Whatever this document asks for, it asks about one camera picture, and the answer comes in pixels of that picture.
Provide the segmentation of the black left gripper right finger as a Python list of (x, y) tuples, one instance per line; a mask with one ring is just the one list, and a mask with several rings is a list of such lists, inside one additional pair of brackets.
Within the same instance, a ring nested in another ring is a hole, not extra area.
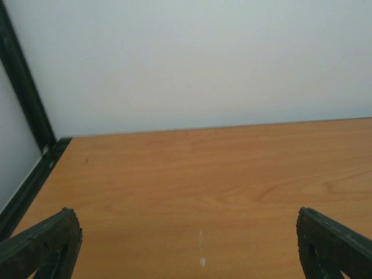
[(371, 278), (371, 239), (306, 207), (296, 233), (306, 278)]

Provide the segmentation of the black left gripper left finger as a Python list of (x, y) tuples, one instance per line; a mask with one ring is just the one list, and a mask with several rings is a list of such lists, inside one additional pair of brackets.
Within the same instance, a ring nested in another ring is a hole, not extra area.
[(1, 242), (1, 278), (71, 278), (83, 242), (73, 209)]

